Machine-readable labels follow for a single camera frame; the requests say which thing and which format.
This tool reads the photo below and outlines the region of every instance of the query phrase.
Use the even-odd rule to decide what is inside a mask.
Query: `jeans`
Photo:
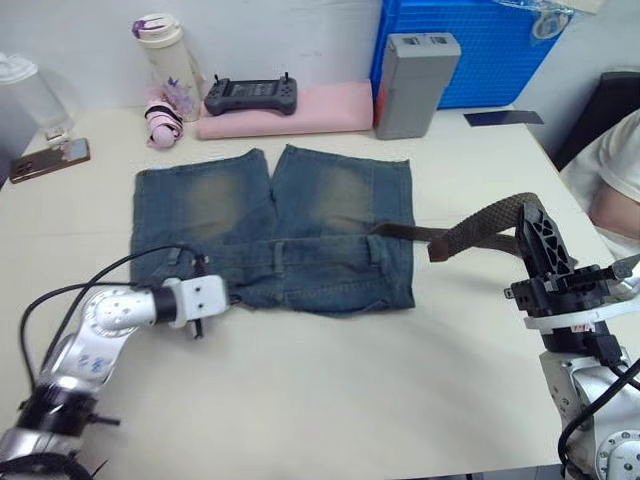
[[[192,245],[253,308],[332,316],[412,308],[412,243],[367,234],[381,222],[414,225],[408,161],[289,145],[271,179],[256,149],[138,173],[131,250]],[[189,255],[176,253],[135,260],[132,280],[189,278]]]

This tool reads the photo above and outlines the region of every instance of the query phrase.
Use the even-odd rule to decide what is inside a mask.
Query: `smartphone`
[[[30,178],[86,162],[90,158],[89,142],[86,138],[69,140],[47,150],[13,160],[9,168],[9,180],[11,183],[24,182]]]

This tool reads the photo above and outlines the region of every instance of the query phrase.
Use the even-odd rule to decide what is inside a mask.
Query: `person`
[[[616,259],[640,254],[640,109],[585,147],[560,176]]]

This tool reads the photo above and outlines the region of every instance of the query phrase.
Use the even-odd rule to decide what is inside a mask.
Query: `white shirt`
[[[640,203],[640,110],[591,142],[560,176],[585,212],[589,211],[602,182]],[[640,253],[640,240],[604,228],[596,230],[616,259]]]

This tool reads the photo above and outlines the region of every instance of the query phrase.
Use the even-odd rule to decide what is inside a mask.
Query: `blue plastic box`
[[[531,11],[492,0],[383,0],[370,75],[374,98],[387,35],[449,32],[462,56],[438,108],[509,105],[559,37],[533,38],[535,21]]]

